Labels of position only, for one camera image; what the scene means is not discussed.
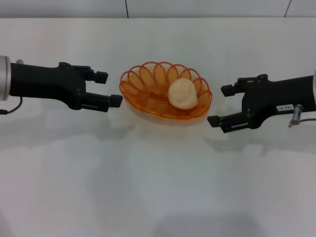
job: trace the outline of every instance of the label sticker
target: label sticker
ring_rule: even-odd
[[[276,107],[278,111],[288,111],[288,110],[294,110],[293,105],[279,105]]]

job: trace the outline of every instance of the table surface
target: table surface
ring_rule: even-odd
[[[242,95],[220,92],[239,77],[316,68],[308,18],[1,19],[0,36],[11,60],[108,72],[93,93],[119,93],[121,74],[146,61],[192,67],[214,94],[209,115],[240,110]],[[206,120],[153,122],[125,102],[101,113],[25,98],[0,119],[0,236],[313,236],[316,124],[289,129],[290,118],[223,134]]]

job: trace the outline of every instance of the oval basket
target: oval basket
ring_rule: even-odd
[[[169,103],[168,89],[179,78],[194,83],[198,105],[193,109],[181,110]],[[212,101],[208,83],[196,70],[168,62],[132,67],[121,76],[119,89],[131,106],[161,119],[192,121],[206,115]]]

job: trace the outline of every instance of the robotic arm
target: robotic arm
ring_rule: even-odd
[[[85,88],[87,80],[105,84],[107,78],[107,73],[95,73],[88,66],[59,63],[56,68],[45,68],[24,65],[22,60],[11,63],[9,57],[0,56],[0,100],[7,100],[9,95],[56,99],[73,110],[107,112],[109,107],[120,107],[123,97],[88,93]]]
[[[316,111],[316,74],[303,78],[269,81],[267,75],[239,78],[234,85],[221,88],[225,97],[244,93],[241,112],[224,117],[209,116],[212,127],[224,133],[244,128],[256,129],[274,115],[293,114],[289,127],[297,125],[301,112]]]

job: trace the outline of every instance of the orange wire basket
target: orange wire basket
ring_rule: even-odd
[[[190,79],[195,86],[198,105],[193,109],[181,110],[169,103],[169,87],[179,78]],[[131,106],[161,119],[197,119],[207,114],[212,101],[208,83],[196,70],[168,62],[147,62],[132,67],[121,76],[119,89]]]

